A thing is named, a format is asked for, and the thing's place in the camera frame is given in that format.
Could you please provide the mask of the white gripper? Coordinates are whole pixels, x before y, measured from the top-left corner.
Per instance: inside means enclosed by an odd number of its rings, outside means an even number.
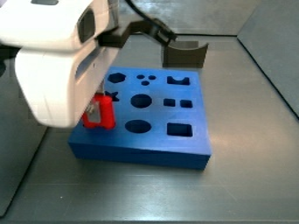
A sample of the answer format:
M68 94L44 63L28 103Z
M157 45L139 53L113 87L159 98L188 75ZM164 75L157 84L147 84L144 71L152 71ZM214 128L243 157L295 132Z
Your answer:
M15 74L36 121L73 127L117 56L99 36L117 28L119 0L5 0L0 7L0 43L19 49Z

